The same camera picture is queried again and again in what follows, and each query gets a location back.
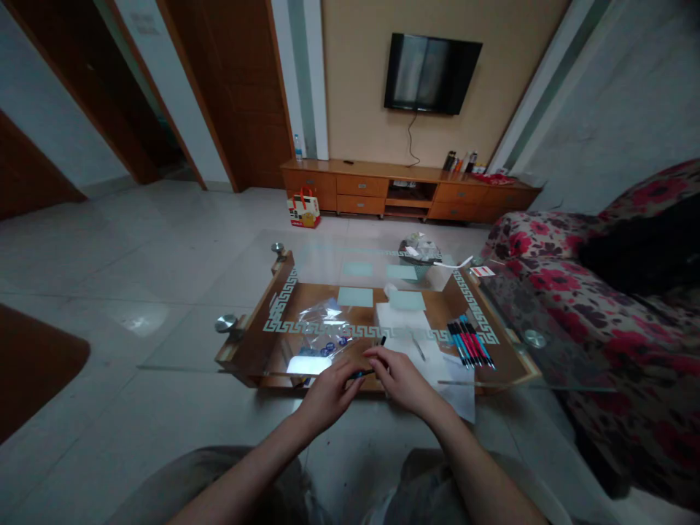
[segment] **teal square tile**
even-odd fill
[[[425,310],[425,301],[420,292],[395,290],[389,297],[389,304],[396,310]]]
[[[386,265],[386,276],[391,279],[404,279],[406,281],[418,280],[413,266]]]
[[[371,277],[374,272],[369,262],[344,262],[343,273],[345,275]]]
[[[341,306],[364,306],[372,308],[374,300],[371,288],[345,288],[338,291],[338,304]]]

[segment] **wall-mounted tv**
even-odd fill
[[[459,114],[481,46],[393,33],[384,107]]]

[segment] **bottle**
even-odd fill
[[[299,135],[294,134],[294,154],[297,160],[301,160],[301,142],[299,141]]]
[[[454,158],[453,157],[454,153],[455,153],[454,151],[450,151],[447,154],[447,158],[445,159],[445,163],[443,164],[443,171],[450,170],[450,166],[452,166],[452,159]]]
[[[462,165],[459,167],[459,173],[464,173],[467,170],[467,164],[469,164],[469,155],[470,152],[466,152],[464,154],[464,158],[462,159]]]
[[[473,151],[469,156],[469,164],[467,164],[467,173],[472,173],[474,171],[474,165],[476,164],[476,158],[478,153]]]

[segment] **hand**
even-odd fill
[[[389,395],[407,411],[425,418],[444,405],[442,397],[428,384],[406,354],[374,346],[365,351],[370,365]]]
[[[308,430],[310,439],[330,427],[348,409],[365,378],[352,381],[347,389],[345,383],[360,370],[362,366],[349,361],[334,362],[316,378],[293,414],[298,424]]]

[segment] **person's left hand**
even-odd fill
[[[348,409],[365,378],[355,379],[347,389],[345,383],[361,370],[361,366],[349,361],[335,362],[316,378],[293,414],[298,424],[308,430],[310,439],[330,427]]]

